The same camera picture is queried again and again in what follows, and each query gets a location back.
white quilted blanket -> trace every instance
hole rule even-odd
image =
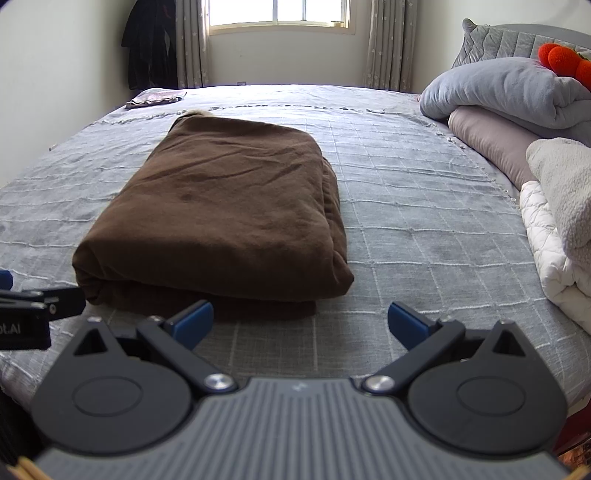
[[[519,206],[544,294],[591,333],[591,273],[564,253],[539,181],[524,183]]]

beige curtain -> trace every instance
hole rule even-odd
[[[209,84],[207,3],[207,0],[176,0],[179,88],[201,88]]]
[[[364,86],[409,92],[420,0],[372,0]]]

wall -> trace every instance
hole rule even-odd
[[[421,92],[455,60],[462,20],[476,24],[540,23],[591,34],[586,0],[421,0],[413,67],[413,91]]]
[[[361,86],[371,2],[355,3],[354,34],[275,30],[212,35],[211,84]]]
[[[0,185],[130,97],[135,0],[11,0],[0,10]]]

window sill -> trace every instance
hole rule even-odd
[[[245,32],[271,32],[271,31],[305,31],[318,33],[337,33],[354,34],[353,24],[342,27],[342,24],[320,24],[313,22],[259,22],[259,23],[234,23],[226,25],[211,25],[209,27],[210,35],[221,35],[226,33],[245,33]]]

orange plush toy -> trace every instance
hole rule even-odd
[[[573,77],[591,90],[591,61],[572,48],[545,43],[538,50],[540,63],[561,77]]]

